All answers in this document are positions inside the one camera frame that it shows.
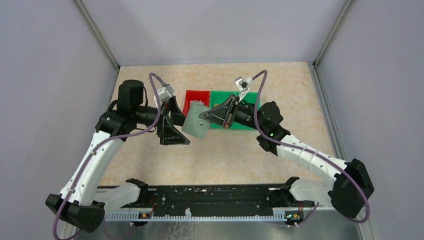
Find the grey-green card holder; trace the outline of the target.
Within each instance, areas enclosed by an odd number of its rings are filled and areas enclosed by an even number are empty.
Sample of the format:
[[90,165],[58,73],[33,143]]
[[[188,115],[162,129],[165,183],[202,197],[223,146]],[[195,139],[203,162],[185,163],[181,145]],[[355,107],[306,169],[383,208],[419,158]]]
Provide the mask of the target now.
[[211,128],[211,122],[200,118],[200,114],[210,109],[211,108],[208,106],[190,102],[182,131],[192,137],[204,139],[206,133]]

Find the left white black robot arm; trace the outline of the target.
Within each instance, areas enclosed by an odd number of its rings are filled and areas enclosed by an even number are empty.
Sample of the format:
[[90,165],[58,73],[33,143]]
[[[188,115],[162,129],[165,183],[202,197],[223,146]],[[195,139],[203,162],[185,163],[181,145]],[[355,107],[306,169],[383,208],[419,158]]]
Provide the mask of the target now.
[[54,222],[63,221],[80,232],[97,230],[105,217],[129,204],[154,208],[147,183],[130,178],[111,191],[99,193],[98,185],[111,160],[130,137],[140,136],[139,124],[155,129],[163,146],[188,145],[189,139],[178,127],[185,116],[174,90],[162,82],[154,90],[155,106],[149,106],[146,88],[140,80],[125,80],[118,88],[118,98],[104,112],[96,126],[91,143],[67,184],[58,194],[50,194],[46,206],[55,214]]

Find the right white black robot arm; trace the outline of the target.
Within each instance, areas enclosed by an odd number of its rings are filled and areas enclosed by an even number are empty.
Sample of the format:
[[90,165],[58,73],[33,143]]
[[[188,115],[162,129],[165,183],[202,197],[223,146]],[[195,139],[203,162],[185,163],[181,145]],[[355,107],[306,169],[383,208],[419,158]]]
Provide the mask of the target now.
[[304,200],[321,202],[355,223],[369,219],[369,198],[375,188],[365,164],[356,158],[346,161],[333,157],[299,140],[281,126],[284,118],[274,101],[258,106],[231,94],[224,103],[201,112],[199,118],[226,129],[233,123],[255,129],[264,151],[289,159],[321,178],[318,182],[294,180],[281,193],[287,206]]

